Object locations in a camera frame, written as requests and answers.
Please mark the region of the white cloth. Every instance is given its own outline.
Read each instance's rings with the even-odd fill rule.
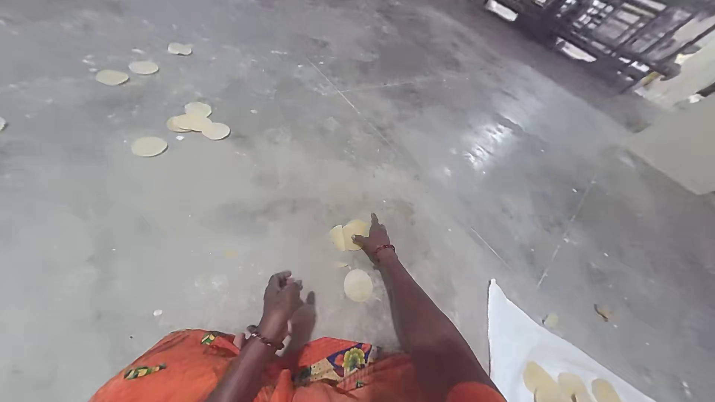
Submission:
[[[528,361],[543,367],[554,380],[564,372],[580,376],[589,392],[591,381],[603,378],[623,402],[655,402],[581,349],[533,322],[506,298],[494,279],[489,282],[488,324],[490,377],[507,402],[533,402],[523,380]]]

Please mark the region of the flattened dough disc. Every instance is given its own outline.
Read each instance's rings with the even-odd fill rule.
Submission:
[[[101,70],[96,76],[94,76],[94,79],[104,85],[113,87],[127,82],[129,75],[125,72],[118,72],[116,70]]]
[[[159,66],[154,62],[150,62],[150,61],[146,60],[143,62],[129,63],[129,69],[132,70],[132,72],[135,74],[148,75],[148,74],[153,74],[155,72],[158,72]]]
[[[202,102],[189,102],[184,105],[184,113],[208,117],[211,115],[211,106]]]
[[[572,373],[561,373],[558,375],[558,384],[561,390],[571,397],[577,393],[586,392],[586,384],[583,383],[581,377]]]
[[[208,139],[224,139],[231,134],[231,129],[226,124],[223,123],[211,123],[201,130],[201,134]]]
[[[140,157],[155,157],[169,145],[158,137],[142,137],[132,143],[132,153]]]
[[[330,239],[337,251],[345,251],[345,238],[342,236],[342,225],[330,229]]]
[[[361,249],[362,247],[352,241],[352,235],[367,236],[369,231],[370,226],[366,222],[359,219],[349,221],[342,227],[342,235],[345,238],[345,249],[352,251]]]
[[[556,381],[551,378],[551,376],[541,368],[540,365],[534,363],[533,361],[527,362],[526,368],[524,368],[524,385],[531,393],[534,393],[537,388],[543,388],[544,386],[558,387]]]
[[[621,402],[621,397],[608,381],[597,378],[591,383],[591,392],[598,402]]]
[[[182,114],[174,117],[174,124],[180,129],[190,129],[192,131],[203,131],[211,125],[208,117],[197,116],[196,114]]]
[[[170,118],[167,120],[167,128],[168,128],[168,129],[172,130],[173,132],[188,132],[188,131],[191,131],[190,129],[182,129],[181,127],[177,126],[176,122],[174,121],[174,119],[176,119],[176,118],[177,118],[177,116],[174,116],[174,117],[170,117]]]
[[[188,56],[193,52],[190,44],[180,44],[177,42],[170,43],[168,50],[171,54],[181,54],[182,56]]]
[[[373,295],[373,280],[363,270],[352,270],[345,276],[343,288],[347,297],[361,303]]]
[[[556,383],[549,383],[548,385],[542,385],[536,389],[534,393],[535,402],[569,402],[570,399],[566,398],[561,392],[561,389],[556,385]]]

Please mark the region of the person's right hand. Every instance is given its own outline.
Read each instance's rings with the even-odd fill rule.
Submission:
[[[378,255],[375,255],[375,251],[378,247],[390,244],[390,238],[388,237],[388,231],[385,229],[385,226],[381,225],[380,221],[378,221],[378,216],[371,214],[371,217],[373,222],[370,225],[370,234],[367,237],[353,235],[352,242],[362,247],[365,254],[377,265],[379,262],[378,259],[383,253],[393,253],[394,251],[391,248],[383,248],[378,252]]]

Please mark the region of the bracelet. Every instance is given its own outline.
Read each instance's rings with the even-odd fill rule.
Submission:
[[[375,251],[373,251],[373,259],[375,261],[380,261],[380,258],[378,257],[378,253],[380,251],[384,250],[385,248],[391,248],[391,249],[393,249],[393,251],[395,251],[395,246],[391,245],[391,244],[385,244],[385,245],[378,246],[378,248],[376,248]]]
[[[283,349],[283,342],[276,342],[275,340],[270,340],[263,335],[261,335],[260,332],[258,332],[258,327],[256,325],[249,325],[246,327],[248,332],[251,333],[249,335],[249,338],[258,338],[258,340],[261,341],[266,346],[270,346],[271,348],[274,348],[276,351]]]

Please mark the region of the hand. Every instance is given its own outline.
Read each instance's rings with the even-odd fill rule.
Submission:
[[[380,221],[378,221],[378,216],[371,214],[371,218],[373,222],[370,225],[370,234],[367,237],[354,235],[352,242],[361,246],[365,254],[370,258],[370,261],[377,265],[379,261],[375,260],[375,257],[387,255],[388,253],[394,254],[395,252],[390,248],[383,248],[378,252],[378,255],[375,255],[375,251],[378,247],[390,244],[390,238],[388,237],[388,231],[385,229],[385,226],[381,225]]]
[[[288,320],[303,305],[300,299],[302,281],[290,277],[290,271],[274,274],[263,294],[263,318],[258,325],[261,334],[280,341],[288,334]]]

